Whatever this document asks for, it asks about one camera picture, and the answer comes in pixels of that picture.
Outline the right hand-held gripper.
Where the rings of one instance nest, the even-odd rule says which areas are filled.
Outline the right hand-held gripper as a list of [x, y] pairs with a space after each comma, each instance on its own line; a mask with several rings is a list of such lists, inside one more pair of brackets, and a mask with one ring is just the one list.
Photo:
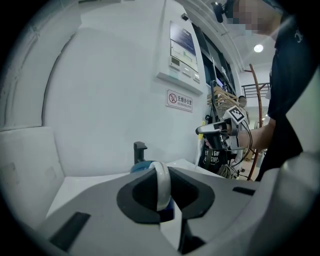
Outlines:
[[[236, 105], [225, 111], [225, 118], [222, 121], [199, 126], [195, 133], [202, 135], [208, 141], [212, 149], [217, 151], [236, 151], [245, 149], [240, 146], [238, 135], [240, 131], [246, 131], [251, 145], [251, 132], [248, 129], [246, 117]], [[221, 131], [219, 126], [222, 123], [228, 124], [228, 131]]]

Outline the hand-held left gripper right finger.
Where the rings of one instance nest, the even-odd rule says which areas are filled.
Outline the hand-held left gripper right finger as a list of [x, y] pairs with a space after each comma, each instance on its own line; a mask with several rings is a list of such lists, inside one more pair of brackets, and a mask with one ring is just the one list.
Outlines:
[[182, 220], [203, 217], [215, 201], [215, 192], [207, 184], [214, 176], [171, 166], [168, 170], [171, 197], [181, 210]]

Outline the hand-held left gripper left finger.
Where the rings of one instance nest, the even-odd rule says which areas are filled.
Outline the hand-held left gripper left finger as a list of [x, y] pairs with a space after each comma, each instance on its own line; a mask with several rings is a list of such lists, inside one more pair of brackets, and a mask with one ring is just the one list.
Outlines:
[[120, 188], [116, 196], [119, 209], [135, 223], [159, 224], [156, 171], [149, 169], [131, 173], [126, 177], [129, 181]]

